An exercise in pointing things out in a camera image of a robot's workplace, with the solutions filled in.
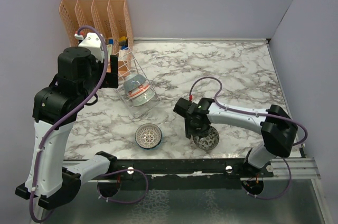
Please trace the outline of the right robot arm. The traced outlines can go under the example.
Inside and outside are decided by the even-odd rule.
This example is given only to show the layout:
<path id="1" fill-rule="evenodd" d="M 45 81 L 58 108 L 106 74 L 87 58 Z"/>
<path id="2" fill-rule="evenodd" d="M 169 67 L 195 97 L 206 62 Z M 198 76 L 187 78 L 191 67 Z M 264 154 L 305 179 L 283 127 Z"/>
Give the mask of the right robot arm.
<path id="1" fill-rule="evenodd" d="M 202 150 L 214 149 L 219 133 L 214 124 L 225 124 L 250 130 L 262 136 L 262 142 L 249 150 L 242 170 L 254 177 L 275 157 L 289 157 L 298 127 L 277 105 L 268 109 L 247 109 L 218 104 L 202 98 L 198 103 L 180 98 L 173 111 L 184 118 L 185 136 Z"/>

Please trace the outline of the orange floral bowl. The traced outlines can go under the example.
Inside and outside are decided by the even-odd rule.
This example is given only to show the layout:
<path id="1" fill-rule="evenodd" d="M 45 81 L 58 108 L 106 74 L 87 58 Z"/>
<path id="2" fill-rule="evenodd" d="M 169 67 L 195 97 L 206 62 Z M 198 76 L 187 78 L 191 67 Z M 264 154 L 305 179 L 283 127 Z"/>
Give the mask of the orange floral bowl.
<path id="1" fill-rule="evenodd" d="M 154 92 L 152 91 L 149 83 L 144 83 L 128 92 L 128 98 L 131 100 L 141 100 L 142 98 L 152 99 L 153 97 Z"/>

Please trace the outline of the grey dotted red-rim bowl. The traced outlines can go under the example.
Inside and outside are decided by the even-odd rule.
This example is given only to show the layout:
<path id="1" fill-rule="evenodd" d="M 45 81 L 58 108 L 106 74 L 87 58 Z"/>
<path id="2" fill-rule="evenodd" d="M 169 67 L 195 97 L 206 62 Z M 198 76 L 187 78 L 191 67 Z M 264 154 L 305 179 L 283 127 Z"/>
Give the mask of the grey dotted red-rim bowl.
<path id="1" fill-rule="evenodd" d="M 146 78 L 142 74 L 131 73 L 124 81 L 123 87 L 126 94 L 145 83 Z"/>

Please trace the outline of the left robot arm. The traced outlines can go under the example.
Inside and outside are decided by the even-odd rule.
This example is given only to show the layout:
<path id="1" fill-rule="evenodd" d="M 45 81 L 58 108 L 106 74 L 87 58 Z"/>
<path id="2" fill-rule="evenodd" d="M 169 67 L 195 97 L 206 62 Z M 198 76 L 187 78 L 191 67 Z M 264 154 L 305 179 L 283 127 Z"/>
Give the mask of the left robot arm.
<path id="1" fill-rule="evenodd" d="M 63 167 L 65 147 L 78 112 L 104 86 L 109 56 L 100 61 L 87 48 L 66 48 L 58 56 L 58 72 L 48 87 L 34 97 L 35 144 L 31 170 L 15 193 L 38 198 L 38 205 L 53 210 L 71 202 L 80 187 L 102 175 L 115 176 L 116 158 L 103 151 L 73 168 Z"/>

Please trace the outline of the red flower black-inside bowl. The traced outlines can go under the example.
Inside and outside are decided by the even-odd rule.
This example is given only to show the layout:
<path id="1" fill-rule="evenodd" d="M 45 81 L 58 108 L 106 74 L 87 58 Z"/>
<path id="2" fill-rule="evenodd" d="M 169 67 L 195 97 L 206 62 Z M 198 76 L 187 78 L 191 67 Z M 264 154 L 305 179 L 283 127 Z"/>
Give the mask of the red flower black-inside bowl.
<path id="1" fill-rule="evenodd" d="M 206 137 L 193 136 L 192 139 L 198 148 L 210 151 L 218 145 L 220 136 L 218 131 L 211 126 Z"/>

